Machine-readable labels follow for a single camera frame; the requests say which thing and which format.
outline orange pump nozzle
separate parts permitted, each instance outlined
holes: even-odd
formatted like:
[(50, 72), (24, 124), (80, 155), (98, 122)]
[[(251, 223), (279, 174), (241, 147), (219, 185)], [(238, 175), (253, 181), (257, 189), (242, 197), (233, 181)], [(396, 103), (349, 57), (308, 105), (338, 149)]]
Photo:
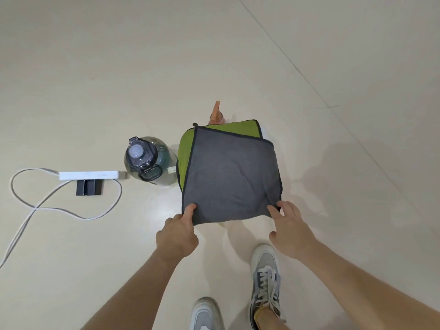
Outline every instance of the orange pump nozzle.
[(219, 107), (220, 101), (217, 101), (212, 110), (211, 119), (209, 120), (208, 125), (226, 124), (226, 120), (223, 118), (223, 114), (220, 112)]

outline power cord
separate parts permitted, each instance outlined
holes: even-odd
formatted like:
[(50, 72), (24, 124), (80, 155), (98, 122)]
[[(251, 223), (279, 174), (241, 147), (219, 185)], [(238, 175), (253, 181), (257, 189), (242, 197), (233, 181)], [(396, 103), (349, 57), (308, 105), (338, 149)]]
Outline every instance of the power cord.
[(14, 190), (14, 179), (15, 179), (15, 177), (17, 177), (22, 172), (25, 172), (25, 171), (28, 171), (28, 170), (40, 170), (40, 171), (47, 172), (48, 174), (51, 174), (51, 175), (54, 175), (54, 176), (59, 176), (59, 173), (57, 171), (51, 170), (51, 169), (45, 169), (45, 168), (26, 168), (26, 169), (22, 169), (22, 170), (16, 172), (15, 175), (11, 177), (11, 180), (9, 182), (9, 189), (11, 190), (12, 195), (19, 202), (21, 202), (22, 204), (24, 204), (27, 207), (31, 208), (32, 210), (30, 211), (29, 215), (26, 217), (25, 221), (20, 226), (19, 230), (15, 234), (14, 238), (12, 239), (12, 241), (9, 243), (8, 249), (6, 250), (6, 253), (5, 253), (4, 257), (3, 257), (2, 261), (0, 262), (0, 269), (3, 267), (3, 265), (6, 263), (6, 260), (11, 255), (12, 250), (14, 250), (15, 246), (17, 245), (17, 242), (19, 241), (20, 237), (23, 235), (23, 232), (25, 231), (25, 228), (26, 228), (27, 224), (29, 223), (30, 218), (32, 217), (32, 215), (36, 211), (43, 211), (43, 210), (45, 210), (45, 211), (57, 211), (57, 212), (63, 212), (65, 214), (73, 216), (75, 219), (80, 219), (80, 220), (84, 220), (84, 221), (96, 220), (96, 219), (102, 218), (108, 212), (110, 212), (116, 206), (116, 204), (118, 203), (118, 201), (119, 201), (119, 199), (121, 198), (121, 195), (122, 195), (122, 185), (121, 185), (121, 183), (119, 183), (116, 179), (113, 179), (113, 181), (118, 185), (118, 188), (119, 188), (119, 194), (116, 197), (116, 200), (113, 202), (113, 204), (110, 206), (110, 208), (107, 211), (105, 211), (104, 213), (102, 213), (102, 214), (100, 214), (98, 216), (94, 216), (93, 218), (83, 218), (82, 216), (79, 216), (79, 215), (77, 215), (77, 214), (75, 214), (73, 212), (70, 212), (70, 211), (66, 210), (66, 209), (58, 209), (58, 208), (55, 208), (55, 207), (40, 207), (56, 191), (58, 191), (63, 186), (69, 184), (70, 182), (72, 182), (71, 180), (68, 180), (68, 181), (58, 185), (46, 197), (44, 197), (37, 205), (33, 206), (33, 205), (29, 204), (28, 202), (24, 201), (23, 199), (21, 199), (18, 196), (18, 194), (15, 192), (15, 190)]

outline grout line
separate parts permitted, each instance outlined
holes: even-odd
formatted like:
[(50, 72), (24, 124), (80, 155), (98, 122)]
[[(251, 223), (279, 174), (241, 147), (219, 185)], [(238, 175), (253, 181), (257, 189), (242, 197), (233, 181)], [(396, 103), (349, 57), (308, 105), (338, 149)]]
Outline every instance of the grout line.
[[(328, 109), (331, 108), (336, 108), (339, 105), (333, 105), (330, 106), (326, 100), (318, 93), (318, 91), (316, 90), (316, 88), (310, 83), (310, 81), (304, 76), (304, 74), (298, 69), (297, 66), (295, 66), (295, 64), (292, 62), (292, 60), (288, 57), (288, 55), (282, 50), (282, 48), (277, 44), (277, 42), (271, 37), (271, 35), (267, 32), (267, 30), (261, 25), (261, 23), (257, 20), (257, 18), (254, 16), (253, 13), (251, 13), (251, 11), (248, 9), (248, 7), (246, 7), (246, 5), (244, 4), (244, 2), (242, 0), (239, 0), (239, 2), (242, 4), (242, 6), (246, 9), (246, 11), (249, 13), (250, 16), (252, 16), (252, 18), (254, 19), (254, 21), (256, 21), (256, 23), (262, 28), (262, 30), (266, 33), (267, 37), (269, 37), (269, 39), (272, 41), (272, 43), (274, 43), (278, 49), (281, 51), (281, 53), (287, 58), (287, 60), (289, 60), (289, 62), (292, 64), (292, 66), (294, 66), (294, 68), (300, 73), (300, 75), (304, 78), (304, 80), (309, 84), (309, 86), (315, 91), (315, 93), (319, 96), (319, 98), (322, 100), (322, 102), (326, 105), (326, 107)], [(403, 198), (409, 203), (409, 205), (415, 210), (415, 212), (417, 213), (417, 215), (424, 220), (426, 217), (422, 214), (422, 212), (413, 204), (413, 202), (406, 196), (406, 194), (404, 194), (404, 192), (397, 186), (396, 183), (394, 183), (394, 181), (391, 179), (390, 176), (388, 176), (388, 174), (385, 172), (385, 170), (379, 165), (379, 163), (375, 160), (375, 158), (370, 154), (370, 152), (368, 152), (368, 150), (366, 150), (365, 146), (361, 143), (361, 141), (355, 137), (355, 135), (350, 131), (350, 129), (345, 125), (345, 123), (342, 121), (341, 118), (339, 118), (338, 114), (333, 110), (332, 111), (333, 115), (338, 119), (338, 121), (342, 124), (342, 126), (346, 129), (346, 131), (355, 139), (355, 141), (361, 146), (361, 148), (366, 152), (366, 154), (370, 157), (370, 159), (379, 167), (379, 170), (384, 174), (384, 176), (388, 179), (388, 181), (397, 189), (397, 191), (399, 191), (399, 193), (403, 196)], [(437, 235), (437, 231), (431, 227), (432, 232)]]
[(266, 31), (266, 29), (261, 25), (261, 23), (257, 20), (257, 18), (253, 15), (253, 13), (250, 12), (250, 10), (245, 6), (245, 4), (243, 3), (242, 0), (239, 0), (240, 3), (242, 4), (242, 6), (246, 9), (246, 11), (249, 13), (250, 16), (252, 16), (252, 18), (257, 22), (257, 24), (263, 29), (263, 31), (267, 34), (267, 37), (269, 37), (269, 39), (272, 41), (273, 44), (276, 45), (276, 47), (278, 47), (278, 49), (281, 51), (281, 53), (287, 58), (287, 60), (289, 60), (289, 62), (292, 64), (292, 66), (295, 67), (295, 69), (298, 71), (298, 73), (300, 73), (300, 75), (305, 79), (305, 81), (309, 84), (309, 86), (315, 91), (315, 93), (319, 96), (319, 98), (322, 100), (322, 102), (326, 105), (327, 108), (330, 108), (330, 105), (325, 101), (324, 98), (322, 98), (322, 96), (318, 93), (318, 91), (316, 90), (316, 88), (314, 86), (312, 86), (312, 84), (309, 82), (309, 80), (304, 76), (303, 73), (301, 73), (301, 71), (298, 69), (297, 66), (295, 66), (295, 64), (292, 62), (292, 60), (290, 60), (290, 58), (287, 56), (287, 54), (285, 54), (285, 52), (282, 50), (282, 48), (277, 44), (276, 41), (274, 41), (274, 39), (271, 37), (271, 35)]

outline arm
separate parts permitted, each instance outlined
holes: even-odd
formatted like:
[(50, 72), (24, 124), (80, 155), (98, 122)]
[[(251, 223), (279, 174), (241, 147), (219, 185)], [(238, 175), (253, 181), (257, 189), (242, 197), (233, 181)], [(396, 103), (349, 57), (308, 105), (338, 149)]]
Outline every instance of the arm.
[(269, 238), (283, 254), (298, 259), (330, 290), (360, 329), (440, 329), (440, 313), (340, 257), (317, 241), (289, 201), (269, 212), (277, 232)]
[(84, 325), (82, 330), (151, 330), (162, 295), (179, 262), (198, 245), (192, 214), (196, 205), (185, 208), (183, 216), (168, 218), (156, 234), (157, 248), (150, 259)]

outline person's left arm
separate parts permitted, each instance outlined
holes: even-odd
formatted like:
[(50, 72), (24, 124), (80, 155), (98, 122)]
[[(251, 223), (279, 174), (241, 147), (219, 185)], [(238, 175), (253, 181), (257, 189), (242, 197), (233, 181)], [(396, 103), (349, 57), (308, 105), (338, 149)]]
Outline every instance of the person's left arm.
[(102, 306), (82, 330), (151, 330), (162, 295), (179, 262), (198, 245), (190, 204), (184, 214), (168, 218), (156, 234), (157, 248), (150, 259)]

